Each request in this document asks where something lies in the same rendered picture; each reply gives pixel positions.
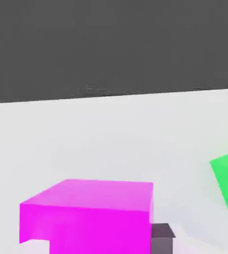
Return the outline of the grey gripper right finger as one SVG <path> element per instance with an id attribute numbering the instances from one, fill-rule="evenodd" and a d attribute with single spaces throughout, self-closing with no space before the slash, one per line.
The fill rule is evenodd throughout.
<path id="1" fill-rule="evenodd" d="M 151 254 L 220 254 L 219 248 L 188 236 L 168 223 L 152 224 Z"/>

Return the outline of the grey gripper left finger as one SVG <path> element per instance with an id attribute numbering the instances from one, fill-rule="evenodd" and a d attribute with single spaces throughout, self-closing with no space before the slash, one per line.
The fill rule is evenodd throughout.
<path id="1" fill-rule="evenodd" d="M 11 254 L 49 254 L 50 242 L 46 240 L 29 240 L 15 245 Z"/>

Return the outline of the small magenta cube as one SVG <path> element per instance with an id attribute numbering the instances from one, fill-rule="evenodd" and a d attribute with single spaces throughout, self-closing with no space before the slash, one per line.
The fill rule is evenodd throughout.
<path id="1" fill-rule="evenodd" d="M 153 184 L 67 179 L 22 202 L 19 241 L 49 254 L 150 254 Z"/>

